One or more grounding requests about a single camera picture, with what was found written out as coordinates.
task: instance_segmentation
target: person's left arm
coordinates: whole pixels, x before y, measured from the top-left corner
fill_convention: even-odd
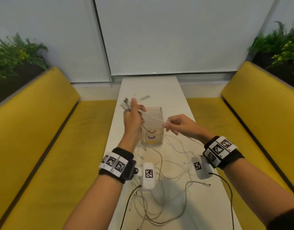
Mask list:
[[[125,133],[118,147],[133,153],[141,139],[141,126],[144,123],[138,109],[146,111],[146,108],[138,105],[135,99],[132,99],[131,107],[131,112],[124,113]],[[122,185],[113,177],[99,175],[68,217],[63,230],[108,229]]]

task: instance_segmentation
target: qr code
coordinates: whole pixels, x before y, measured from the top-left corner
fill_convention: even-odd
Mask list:
[[[124,167],[125,167],[125,164],[122,163],[121,161],[118,161],[117,164],[115,165],[114,169],[116,169],[119,172],[122,172]]]
[[[230,141],[228,141],[227,139],[224,139],[221,142],[221,145],[224,146],[225,148],[229,148],[232,145],[232,143]]]
[[[110,158],[108,159],[106,164],[109,165],[109,166],[113,166],[115,161],[116,161],[116,158],[110,156]]]
[[[146,178],[153,178],[153,171],[152,170],[145,170],[145,177]]]
[[[104,163],[107,158],[108,158],[108,155],[105,155],[101,163]]]
[[[213,150],[214,152],[216,152],[217,154],[220,154],[222,151],[224,151],[223,147],[220,146],[219,144],[215,145],[215,146],[212,148],[212,150]]]
[[[201,170],[201,165],[199,162],[194,163],[194,166],[196,170]]]
[[[212,153],[209,153],[209,155],[207,155],[207,158],[209,158],[211,162],[214,162],[216,160],[216,157]]]

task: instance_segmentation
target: yellow backrest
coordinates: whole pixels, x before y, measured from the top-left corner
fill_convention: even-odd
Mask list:
[[[53,68],[0,106],[0,218],[78,99]]]
[[[294,185],[294,89],[245,62],[222,96]]]

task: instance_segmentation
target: clear storage bin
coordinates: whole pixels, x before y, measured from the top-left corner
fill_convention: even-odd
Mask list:
[[[156,119],[163,120],[163,113],[161,107],[149,107],[146,113]],[[142,145],[155,144],[159,145],[163,143],[164,128],[163,122],[149,117],[145,113],[142,113],[142,117],[145,120],[144,127],[142,127]]]

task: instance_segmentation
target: black planter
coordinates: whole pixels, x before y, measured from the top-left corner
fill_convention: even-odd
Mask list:
[[[40,66],[28,62],[17,66],[15,72],[18,76],[0,81],[0,103],[44,71]]]
[[[294,87],[294,64],[283,63],[269,68],[275,61],[272,57],[271,53],[257,53],[252,62]]]

